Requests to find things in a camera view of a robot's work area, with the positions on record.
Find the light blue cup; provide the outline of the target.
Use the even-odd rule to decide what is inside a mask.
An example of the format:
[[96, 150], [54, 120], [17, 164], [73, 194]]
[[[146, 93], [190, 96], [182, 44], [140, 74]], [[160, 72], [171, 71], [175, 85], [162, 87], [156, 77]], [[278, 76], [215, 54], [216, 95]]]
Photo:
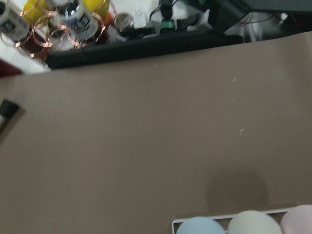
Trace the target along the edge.
[[224, 228], [208, 217], [193, 217], [184, 221], [177, 229], [177, 234], [225, 234]]

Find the cream white cup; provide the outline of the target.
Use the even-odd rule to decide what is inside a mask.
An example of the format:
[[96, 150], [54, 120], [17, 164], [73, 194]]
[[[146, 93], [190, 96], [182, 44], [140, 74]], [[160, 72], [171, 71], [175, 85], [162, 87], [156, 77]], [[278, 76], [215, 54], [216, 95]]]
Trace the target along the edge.
[[269, 215], [259, 211], [236, 214], [228, 225], [229, 234], [281, 234], [280, 225]]

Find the pink cup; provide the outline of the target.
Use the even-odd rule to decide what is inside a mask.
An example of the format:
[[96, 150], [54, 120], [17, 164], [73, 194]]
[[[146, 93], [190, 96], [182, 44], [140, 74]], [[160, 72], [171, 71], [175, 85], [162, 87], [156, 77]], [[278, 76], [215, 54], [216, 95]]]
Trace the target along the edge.
[[281, 220], [284, 234], [312, 233], [312, 206], [300, 205], [287, 211]]

